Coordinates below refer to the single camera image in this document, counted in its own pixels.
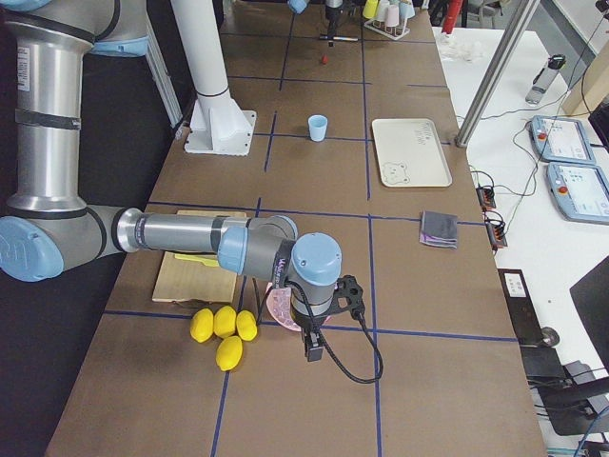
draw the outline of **bottle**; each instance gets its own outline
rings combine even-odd
[[[529,105],[538,105],[543,98],[543,95],[548,90],[554,78],[559,74],[559,71],[566,63],[566,57],[563,54],[555,54],[548,59],[547,64],[541,69],[533,80],[533,87],[526,94],[524,100]]]

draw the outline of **electrical connector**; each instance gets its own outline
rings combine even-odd
[[[496,215],[498,218],[489,217],[489,213]],[[503,217],[498,212],[488,209],[484,212],[484,224],[486,225],[486,233],[488,234],[488,240],[491,243],[493,252],[497,252],[501,248],[507,248]]]
[[[492,186],[478,186],[476,188],[476,194],[478,195],[478,202],[482,208],[482,211],[489,209],[495,209],[495,191]]]

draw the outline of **white table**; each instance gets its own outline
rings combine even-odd
[[[435,30],[435,33],[438,35],[440,30]],[[481,45],[483,53],[483,57],[474,62],[442,59],[444,75],[460,121],[471,105],[501,35],[502,30],[455,29],[453,32],[458,44],[471,46],[478,42],[480,44],[477,46]],[[548,53],[539,37],[533,31],[527,31],[483,117],[508,110],[530,109],[524,96],[547,57]],[[567,62],[567,65],[572,68],[575,62]],[[566,90],[567,85],[559,76],[540,106],[560,99]],[[516,192],[523,192],[534,162],[512,143],[512,138],[535,114],[563,114],[559,107],[560,102],[557,102],[537,111],[520,111],[480,121],[467,148],[469,164],[493,176],[496,185],[503,184]],[[600,140],[592,127],[587,121],[583,122],[590,141],[599,144]],[[521,133],[517,142],[532,152],[528,132]],[[605,174],[609,174],[607,152],[594,149],[594,153],[597,163]],[[599,368],[602,363],[581,324],[569,288],[609,255],[609,226],[567,221],[555,205],[545,173],[546,165],[540,162],[536,173],[537,191],[533,196],[523,198],[520,204],[520,197],[504,189],[496,189],[498,212],[506,221],[513,216],[507,233],[508,248],[498,251],[496,264],[498,268],[519,268],[523,271],[541,326],[554,328],[560,335],[556,350],[561,362],[568,364],[581,360],[591,368]],[[489,184],[484,176],[479,175],[478,178],[481,184]],[[596,373],[597,377],[605,374],[603,371]],[[540,421],[540,426],[548,447],[577,446],[578,437],[559,437],[547,421]]]

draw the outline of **brown table surface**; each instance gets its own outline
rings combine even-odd
[[[543,456],[545,449],[481,223],[449,90],[425,12],[393,42],[346,19],[363,40],[316,40],[323,10],[234,2],[221,39],[233,98],[258,121],[247,157],[186,154],[177,139],[147,210],[244,210],[287,215],[343,251],[343,274],[364,289],[383,353],[374,385],[349,381],[331,359],[307,363],[298,333],[268,315],[231,372],[218,341],[188,334],[192,310],[153,303],[162,253],[130,254],[88,351],[48,456]],[[327,54],[327,65],[320,64]],[[322,143],[306,118],[329,119]],[[370,123],[432,119],[453,184],[381,184]],[[419,243],[424,209],[459,216],[459,248]],[[234,306],[254,308],[239,280]],[[370,346],[348,315],[325,335],[344,364],[369,377]]]

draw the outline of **white tray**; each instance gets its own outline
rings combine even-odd
[[[453,178],[429,119],[375,119],[381,181],[390,188],[446,188]]]

